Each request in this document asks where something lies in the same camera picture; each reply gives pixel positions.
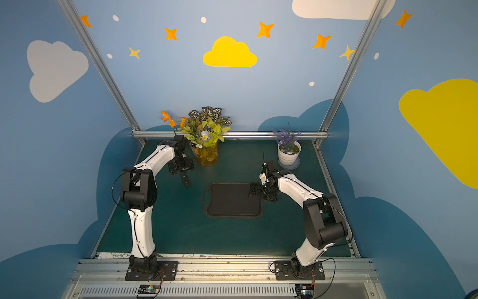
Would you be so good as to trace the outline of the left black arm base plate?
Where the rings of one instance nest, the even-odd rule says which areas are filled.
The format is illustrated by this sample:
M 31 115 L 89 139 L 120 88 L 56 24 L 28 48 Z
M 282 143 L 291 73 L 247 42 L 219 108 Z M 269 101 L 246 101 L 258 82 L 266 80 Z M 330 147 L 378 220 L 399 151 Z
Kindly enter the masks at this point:
M 134 259 L 129 263 L 126 281 L 174 281 L 178 271 L 177 261 Z

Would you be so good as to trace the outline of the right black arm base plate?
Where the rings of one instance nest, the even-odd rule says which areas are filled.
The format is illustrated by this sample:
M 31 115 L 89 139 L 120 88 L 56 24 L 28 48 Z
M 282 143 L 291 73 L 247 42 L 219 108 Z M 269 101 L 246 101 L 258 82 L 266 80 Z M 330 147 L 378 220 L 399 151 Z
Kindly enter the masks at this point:
M 320 262 L 302 266 L 296 260 L 276 260 L 269 266 L 276 280 L 325 280 L 325 271 Z

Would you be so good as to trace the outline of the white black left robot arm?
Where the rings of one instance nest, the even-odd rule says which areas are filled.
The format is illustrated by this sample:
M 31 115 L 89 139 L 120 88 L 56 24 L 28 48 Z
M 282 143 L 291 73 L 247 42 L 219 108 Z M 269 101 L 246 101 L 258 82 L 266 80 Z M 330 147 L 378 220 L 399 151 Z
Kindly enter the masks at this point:
M 125 168 L 119 175 L 119 201 L 128 211 L 132 232 L 132 251 L 126 273 L 128 280 L 152 280 L 160 273 L 153 240 L 152 212 L 158 198 L 156 175 L 165 166 L 170 174 L 180 174 L 185 187 L 190 186 L 187 171 L 194 162 L 185 154 L 187 139 L 176 135 L 173 140 L 161 141 L 143 161 Z

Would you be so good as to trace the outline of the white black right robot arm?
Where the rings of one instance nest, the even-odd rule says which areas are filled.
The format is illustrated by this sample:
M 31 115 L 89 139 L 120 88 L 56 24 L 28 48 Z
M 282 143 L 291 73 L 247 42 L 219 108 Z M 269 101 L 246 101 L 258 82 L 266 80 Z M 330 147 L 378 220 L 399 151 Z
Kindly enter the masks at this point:
M 316 191 L 294 174 L 280 171 L 274 161 L 264 162 L 259 183 L 251 183 L 250 195 L 275 203 L 286 194 L 303 211 L 306 239 L 285 265 L 275 265 L 276 278 L 305 280 L 319 275 L 319 258 L 349 235 L 348 220 L 341 212 L 338 198 Z

